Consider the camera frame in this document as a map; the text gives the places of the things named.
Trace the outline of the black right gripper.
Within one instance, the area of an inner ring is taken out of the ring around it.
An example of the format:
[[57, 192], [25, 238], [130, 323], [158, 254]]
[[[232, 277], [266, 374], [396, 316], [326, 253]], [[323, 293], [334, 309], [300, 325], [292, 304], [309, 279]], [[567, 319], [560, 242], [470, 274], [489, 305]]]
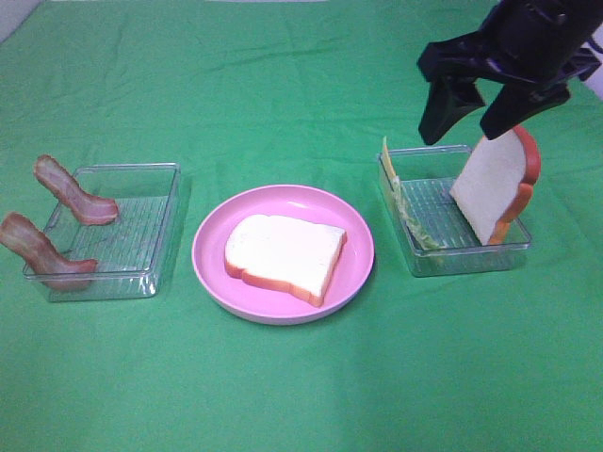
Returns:
[[417, 62], [431, 82], [418, 126], [424, 143], [435, 144], [485, 106], [476, 78], [553, 86], [530, 90], [505, 85], [480, 121], [488, 139], [567, 102], [570, 91], [560, 83], [574, 76], [585, 80], [601, 66], [594, 52], [583, 47], [601, 24], [600, 1], [500, 1], [476, 31], [428, 43]]

